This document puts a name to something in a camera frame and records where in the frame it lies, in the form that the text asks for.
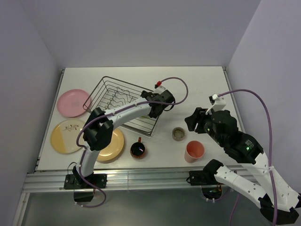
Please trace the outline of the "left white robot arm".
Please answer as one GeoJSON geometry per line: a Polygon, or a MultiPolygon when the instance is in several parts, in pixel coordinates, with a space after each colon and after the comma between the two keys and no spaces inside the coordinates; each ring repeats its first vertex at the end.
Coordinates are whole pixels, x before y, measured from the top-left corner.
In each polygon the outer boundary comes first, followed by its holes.
{"type": "Polygon", "coordinates": [[[81,188],[90,186],[97,156],[110,144],[115,129],[141,116],[157,118],[167,106],[175,104],[175,97],[166,89],[161,93],[143,91],[139,98],[121,107],[106,111],[95,108],[76,139],[84,152],[72,170],[75,183],[81,188]]]}

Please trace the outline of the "small patterned glass cup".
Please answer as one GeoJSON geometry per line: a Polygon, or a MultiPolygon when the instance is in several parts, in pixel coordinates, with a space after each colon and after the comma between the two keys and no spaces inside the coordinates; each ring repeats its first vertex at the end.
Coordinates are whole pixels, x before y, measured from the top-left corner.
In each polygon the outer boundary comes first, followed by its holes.
{"type": "Polygon", "coordinates": [[[172,130],[172,138],[175,141],[182,141],[185,138],[185,131],[181,127],[176,127],[172,130]]]}

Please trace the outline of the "orange plastic plate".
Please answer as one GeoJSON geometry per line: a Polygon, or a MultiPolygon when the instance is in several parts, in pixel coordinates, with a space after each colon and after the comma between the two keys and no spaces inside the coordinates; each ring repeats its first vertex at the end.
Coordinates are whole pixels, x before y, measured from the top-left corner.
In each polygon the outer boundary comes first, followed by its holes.
{"type": "Polygon", "coordinates": [[[119,129],[113,131],[111,142],[101,150],[98,154],[98,162],[110,162],[115,160],[121,153],[124,147],[124,136],[119,129]]]}

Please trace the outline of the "cream yellow floral plate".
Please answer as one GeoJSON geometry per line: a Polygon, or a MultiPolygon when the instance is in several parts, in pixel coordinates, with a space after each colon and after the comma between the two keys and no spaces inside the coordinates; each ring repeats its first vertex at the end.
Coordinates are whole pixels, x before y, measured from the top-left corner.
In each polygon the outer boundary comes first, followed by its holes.
{"type": "Polygon", "coordinates": [[[71,154],[80,150],[76,140],[84,125],[84,121],[78,119],[69,119],[57,124],[50,136],[54,150],[60,154],[71,154]]]}

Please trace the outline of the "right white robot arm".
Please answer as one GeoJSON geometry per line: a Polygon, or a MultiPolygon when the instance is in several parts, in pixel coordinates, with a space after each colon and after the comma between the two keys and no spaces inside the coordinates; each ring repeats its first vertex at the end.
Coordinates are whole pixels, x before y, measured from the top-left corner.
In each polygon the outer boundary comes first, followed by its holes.
{"type": "Polygon", "coordinates": [[[277,225],[296,222],[299,217],[296,209],[301,206],[300,193],[268,165],[268,157],[261,145],[251,135],[239,131],[237,120],[228,110],[206,114],[205,109],[198,107],[185,118],[185,122],[189,131],[207,133],[257,181],[255,184],[212,159],[202,170],[190,171],[188,183],[192,186],[225,184],[251,200],[268,221],[272,222],[277,214],[277,225]]]}

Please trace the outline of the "pink plastic cup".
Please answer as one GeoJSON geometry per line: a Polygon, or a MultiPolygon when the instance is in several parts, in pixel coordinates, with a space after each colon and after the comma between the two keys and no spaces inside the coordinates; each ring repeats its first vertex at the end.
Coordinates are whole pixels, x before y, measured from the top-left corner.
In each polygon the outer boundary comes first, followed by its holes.
{"type": "Polygon", "coordinates": [[[188,163],[193,163],[202,158],[204,154],[205,149],[202,143],[199,141],[190,141],[186,146],[184,159],[188,163]]]}

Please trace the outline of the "pink plastic plate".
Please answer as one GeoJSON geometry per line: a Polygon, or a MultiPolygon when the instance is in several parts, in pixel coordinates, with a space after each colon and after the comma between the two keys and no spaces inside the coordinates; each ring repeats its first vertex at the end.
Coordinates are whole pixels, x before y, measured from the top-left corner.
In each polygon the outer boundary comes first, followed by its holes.
{"type": "Polygon", "coordinates": [[[71,89],[59,97],[56,107],[62,116],[74,118],[86,112],[85,104],[91,104],[90,95],[82,89],[71,89]]]}

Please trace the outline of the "aluminium front rail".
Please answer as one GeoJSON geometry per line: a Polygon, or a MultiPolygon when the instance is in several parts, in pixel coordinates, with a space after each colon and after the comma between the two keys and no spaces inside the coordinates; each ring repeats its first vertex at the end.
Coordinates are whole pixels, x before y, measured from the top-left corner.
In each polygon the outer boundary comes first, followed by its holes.
{"type": "MultiPolygon", "coordinates": [[[[121,169],[97,170],[95,174],[106,174],[104,191],[152,190],[188,188],[186,182],[191,170],[202,167],[165,168],[165,169],[121,169]]],[[[38,171],[27,174],[22,188],[23,193],[65,192],[63,188],[67,171],[38,171]]]]}

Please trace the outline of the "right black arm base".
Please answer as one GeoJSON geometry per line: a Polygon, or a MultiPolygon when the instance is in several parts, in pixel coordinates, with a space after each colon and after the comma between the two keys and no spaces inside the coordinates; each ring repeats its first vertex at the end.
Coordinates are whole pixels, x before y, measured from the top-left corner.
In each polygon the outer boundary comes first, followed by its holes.
{"type": "Polygon", "coordinates": [[[190,186],[201,187],[201,192],[206,202],[214,203],[220,201],[231,191],[230,188],[223,187],[222,183],[217,182],[214,176],[211,176],[205,170],[189,171],[186,182],[190,184],[190,186]]]}

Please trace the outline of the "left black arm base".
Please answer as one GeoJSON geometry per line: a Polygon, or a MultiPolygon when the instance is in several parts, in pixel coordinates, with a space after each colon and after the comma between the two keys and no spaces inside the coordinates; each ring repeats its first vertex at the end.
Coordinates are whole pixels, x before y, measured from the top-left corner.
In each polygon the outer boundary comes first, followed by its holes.
{"type": "Polygon", "coordinates": [[[95,174],[92,173],[87,177],[81,177],[77,172],[76,166],[73,167],[72,173],[67,173],[65,176],[64,190],[80,190],[80,189],[92,189],[91,192],[73,192],[73,199],[77,205],[92,208],[94,206],[88,206],[85,203],[91,202],[95,191],[99,191],[104,195],[104,200],[98,204],[102,205],[106,201],[106,194],[103,189],[107,184],[107,174],[95,174]]]}

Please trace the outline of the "lime green bowl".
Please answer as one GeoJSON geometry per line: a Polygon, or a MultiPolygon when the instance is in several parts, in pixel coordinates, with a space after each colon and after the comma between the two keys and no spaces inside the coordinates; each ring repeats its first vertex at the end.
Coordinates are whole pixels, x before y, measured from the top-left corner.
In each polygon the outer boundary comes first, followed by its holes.
{"type": "Polygon", "coordinates": [[[148,115],[145,116],[140,116],[140,118],[144,118],[144,119],[150,119],[150,117],[148,115]]]}

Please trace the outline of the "orange brown ceramic mug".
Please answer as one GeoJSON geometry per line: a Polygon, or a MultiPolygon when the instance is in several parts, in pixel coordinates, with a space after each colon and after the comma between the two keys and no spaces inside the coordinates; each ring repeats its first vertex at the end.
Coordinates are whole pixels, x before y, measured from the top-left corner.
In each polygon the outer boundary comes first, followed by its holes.
{"type": "Polygon", "coordinates": [[[146,148],[142,143],[141,137],[138,138],[137,142],[131,145],[130,154],[133,158],[136,159],[142,159],[146,155],[146,148]]]}

